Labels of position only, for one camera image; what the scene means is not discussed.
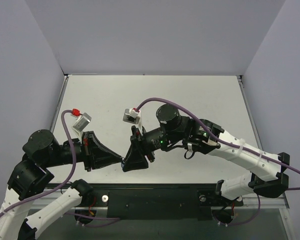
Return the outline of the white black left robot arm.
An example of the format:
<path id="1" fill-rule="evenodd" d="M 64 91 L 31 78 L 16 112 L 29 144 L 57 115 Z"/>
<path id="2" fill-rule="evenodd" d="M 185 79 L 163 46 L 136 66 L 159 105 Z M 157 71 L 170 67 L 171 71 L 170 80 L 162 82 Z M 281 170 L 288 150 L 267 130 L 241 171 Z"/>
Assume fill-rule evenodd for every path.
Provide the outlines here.
<path id="1" fill-rule="evenodd" d="M 24 155 L 12 171 L 7 183 L 5 199 L 0 209 L 0 240 L 36 240 L 57 219 L 71 208 L 92 207 L 97 193 L 83 179 L 74 181 L 56 200 L 33 215 L 29 215 L 34 200 L 21 203 L 41 194 L 54 175 L 48 167 L 72 162 L 70 144 L 76 160 L 88 171 L 121 162 L 122 157 L 104 146 L 93 131 L 84 132 L 81 140 L 75 138 L 62 145 L 46 129 L 34 132 L 23 146 Z"/>

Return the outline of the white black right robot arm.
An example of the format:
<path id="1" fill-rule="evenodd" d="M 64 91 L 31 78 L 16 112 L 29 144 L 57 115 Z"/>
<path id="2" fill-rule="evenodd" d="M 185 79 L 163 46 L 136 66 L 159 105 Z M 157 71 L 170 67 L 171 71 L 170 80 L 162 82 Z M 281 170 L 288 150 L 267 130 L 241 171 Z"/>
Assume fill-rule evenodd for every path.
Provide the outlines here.
<path id="1" fill-rule="evenodd" d="M 142 126 L 141 111 L 127 108 L 123 121 L 131 123 L 130 147 L 121 167 L 124 172 L 147 169 L 155 160 L 155 151 L 169 152 L 183 148 L 194 155 L 216 156 L 232 162 L 249 172 L 226 180 L 219 180 L 213 192 L 214 201 L 220 205 L 237 197 L 256 193 L 265 198 L 277 198 L 289 187 L 289 177 L 282 163 L 289 165 L 286 153 L 271 154 L 247 144 L 224 130 L 221 126 L 202 119 L 203 128 L 195 119 L 183 116 L 170 104 L 156 111 L 159 127 L 146 131 Z"/>

